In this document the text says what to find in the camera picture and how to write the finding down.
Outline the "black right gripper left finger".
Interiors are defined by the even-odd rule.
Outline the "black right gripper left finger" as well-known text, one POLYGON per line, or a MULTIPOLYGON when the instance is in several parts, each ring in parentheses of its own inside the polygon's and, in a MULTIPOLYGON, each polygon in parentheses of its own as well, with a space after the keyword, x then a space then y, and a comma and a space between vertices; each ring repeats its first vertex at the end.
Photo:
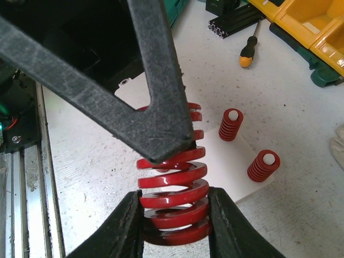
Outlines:
POLYGON ((142 257, 142 191, 131 191, 68 257, 142 257))

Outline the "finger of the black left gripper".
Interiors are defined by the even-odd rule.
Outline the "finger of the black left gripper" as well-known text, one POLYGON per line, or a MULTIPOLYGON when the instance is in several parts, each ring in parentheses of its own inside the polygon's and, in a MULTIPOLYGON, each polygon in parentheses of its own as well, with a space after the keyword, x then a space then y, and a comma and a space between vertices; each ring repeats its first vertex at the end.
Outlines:
POLYGON ((83 112, 152 163, 194 139, 163 1, 127 1, 144 71, 114 93, 1 16, 1 58, 83 112))

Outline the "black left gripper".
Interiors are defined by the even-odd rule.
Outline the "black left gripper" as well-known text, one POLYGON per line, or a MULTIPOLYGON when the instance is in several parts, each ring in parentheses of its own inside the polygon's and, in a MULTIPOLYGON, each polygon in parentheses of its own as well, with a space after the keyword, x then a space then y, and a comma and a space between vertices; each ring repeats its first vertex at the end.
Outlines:
POLYGON ((1 16, 112 93, 144 71, 127 1, 1 1, 1 16))

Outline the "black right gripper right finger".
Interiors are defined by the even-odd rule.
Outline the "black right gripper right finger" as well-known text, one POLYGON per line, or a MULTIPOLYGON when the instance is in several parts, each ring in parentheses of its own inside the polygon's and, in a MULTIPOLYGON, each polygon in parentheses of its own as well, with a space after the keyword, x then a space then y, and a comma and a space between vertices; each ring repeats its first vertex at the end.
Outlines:
POLYGON ((209 235, 211 257, 284 258, 241 213, 222 188, 208 194, 213 230, 209 235))

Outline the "white peg base plate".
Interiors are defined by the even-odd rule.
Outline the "white peg base plate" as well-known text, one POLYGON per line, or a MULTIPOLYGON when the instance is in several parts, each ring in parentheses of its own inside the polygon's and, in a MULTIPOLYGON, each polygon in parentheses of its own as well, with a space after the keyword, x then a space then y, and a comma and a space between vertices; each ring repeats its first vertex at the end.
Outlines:
POLYGON ((195 124, 196 129, 204 130, 204 138, 197 145, 206 148, 206 155, 198 159, 207 165, 204 177, 212 187, 224 189, 235 203, 252 195, 274 181, 270 176, 262 183, 253 182, 247 175, 249 165, 257 154, 251 149, 244 138, 238 134, 235 140, 226 142, 220 139, 218 131, 226 110, 221 106, 219 111, 212 111, 209 106, 196 98, 196 91, 188 89, 189 102, 199 104, 202 109, 203 121, 195 124))

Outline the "beige work glove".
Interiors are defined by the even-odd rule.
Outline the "beige work glove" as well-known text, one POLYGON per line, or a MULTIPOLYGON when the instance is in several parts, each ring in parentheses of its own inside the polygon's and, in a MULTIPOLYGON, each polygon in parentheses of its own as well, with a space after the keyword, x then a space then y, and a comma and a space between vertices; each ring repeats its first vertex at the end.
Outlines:
POLYGON ((343 153, 343 132, 344 125, 340 125, 336 130, 336 137, 333 137, 329 141, 329 147, 331 155, 334 157, 338 165, 344 170, 344 153, 343 153))

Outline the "black battery charger box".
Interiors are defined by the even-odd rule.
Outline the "black battery charger box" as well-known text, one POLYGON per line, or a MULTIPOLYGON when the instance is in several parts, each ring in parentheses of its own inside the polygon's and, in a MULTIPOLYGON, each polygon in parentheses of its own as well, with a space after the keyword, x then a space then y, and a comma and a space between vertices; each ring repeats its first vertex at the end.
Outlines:
POLYGON ((206 0, 205 10, 222 16, 239 7, 241 0, 206 0))

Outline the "black aluminium extrusion profile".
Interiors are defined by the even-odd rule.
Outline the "black aluminium extrusion profile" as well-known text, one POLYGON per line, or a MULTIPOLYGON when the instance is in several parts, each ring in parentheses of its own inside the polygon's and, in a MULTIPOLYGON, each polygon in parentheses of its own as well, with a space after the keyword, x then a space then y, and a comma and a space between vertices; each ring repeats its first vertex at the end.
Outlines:
POLYGON ((219 38, 225 39, 265 18, 265 15, 255 6, 246 4, 226 15, 210 20, 208 29, 219 38))

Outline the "yellow storage bin row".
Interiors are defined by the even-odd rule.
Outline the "yellow storage bin row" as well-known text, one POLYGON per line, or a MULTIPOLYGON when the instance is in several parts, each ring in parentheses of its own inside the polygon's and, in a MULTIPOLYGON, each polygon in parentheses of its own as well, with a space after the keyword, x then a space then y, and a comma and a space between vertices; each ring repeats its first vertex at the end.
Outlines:
POLYGON ((343 75, 343 1, 250 1, 271 22, 343 75))

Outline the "black orange handled screwdriver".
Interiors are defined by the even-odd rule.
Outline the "black orange handled screwdriver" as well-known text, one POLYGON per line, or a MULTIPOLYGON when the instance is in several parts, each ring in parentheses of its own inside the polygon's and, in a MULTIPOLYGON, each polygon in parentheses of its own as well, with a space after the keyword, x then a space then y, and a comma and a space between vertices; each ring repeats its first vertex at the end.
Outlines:
POLYGON ((255 55, 255 46, 258 42, 256 35, 259 30, 261 20, 262 18, 257 22, 257 26, 255 28, 253 35, 247 39, 245 47, 240 52, 239 64, 242 68, 248 68, 253 62, 255 55))

